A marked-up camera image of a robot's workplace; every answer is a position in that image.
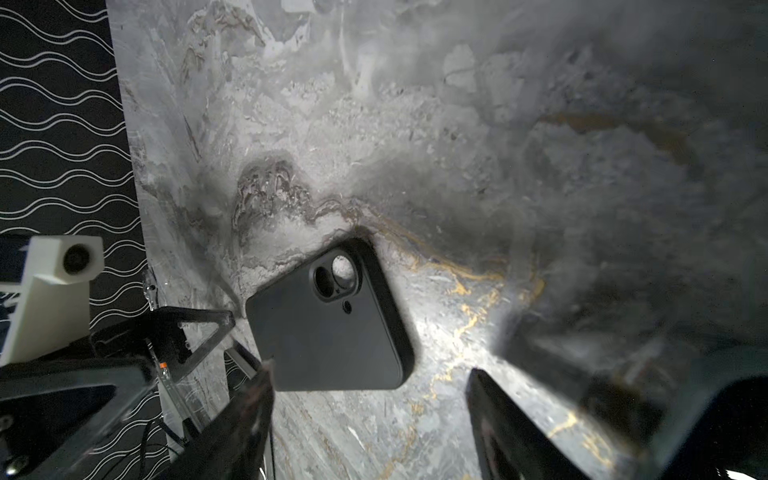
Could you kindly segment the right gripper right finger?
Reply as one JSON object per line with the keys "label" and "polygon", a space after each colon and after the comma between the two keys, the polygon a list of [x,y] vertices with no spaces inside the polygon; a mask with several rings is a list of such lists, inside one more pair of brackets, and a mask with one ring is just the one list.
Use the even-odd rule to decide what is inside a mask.
{"label": "right gripper right finger", "polygon": [[465,398],[482,478],[586,477],[486,371],[471,370]]}

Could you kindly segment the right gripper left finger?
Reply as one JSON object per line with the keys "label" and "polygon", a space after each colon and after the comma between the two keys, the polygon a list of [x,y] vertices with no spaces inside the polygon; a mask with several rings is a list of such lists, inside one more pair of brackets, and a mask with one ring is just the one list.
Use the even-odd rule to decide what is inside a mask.
{"label": "right gripper left finger", "polygon": [[275,401],[268,360],[159,479],[258,479]]}

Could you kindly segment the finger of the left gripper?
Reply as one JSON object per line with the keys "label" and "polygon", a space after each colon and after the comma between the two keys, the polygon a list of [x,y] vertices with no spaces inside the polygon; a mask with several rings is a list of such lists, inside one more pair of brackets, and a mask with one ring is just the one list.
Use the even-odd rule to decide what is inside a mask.
{"label": "finger of the left gripper", "polygon": [[1,477],[68,479],[154,381],[142,359],[32,361],[1,368]]}
{"label": "finger of the left gripper", "polygon": [[[198,346],[188,340],[185,325],[213,327]],[[99,329],[91,343],[101,357],[156,356],[175,380],[183,380],[214,350],[235,326],[228,310],[160,307],[134,320]]]}

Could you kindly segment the black phone case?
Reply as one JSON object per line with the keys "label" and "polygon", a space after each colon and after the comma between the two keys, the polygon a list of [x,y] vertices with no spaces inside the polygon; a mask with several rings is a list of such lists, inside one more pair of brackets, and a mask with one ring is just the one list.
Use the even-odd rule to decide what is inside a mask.
{"label": "black phone case", "polygon": [[372,246],[345,239],[245,302],[278,391],[394,390],[415,353]]}

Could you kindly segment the blue phone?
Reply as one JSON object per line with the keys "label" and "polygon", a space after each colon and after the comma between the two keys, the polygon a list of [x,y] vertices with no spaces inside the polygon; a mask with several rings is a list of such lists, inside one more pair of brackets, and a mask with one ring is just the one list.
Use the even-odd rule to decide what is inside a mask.
{"label": "blue phone", "polygon": [[641,456],[637,479],[767,477],[767,350],[698,360]]}

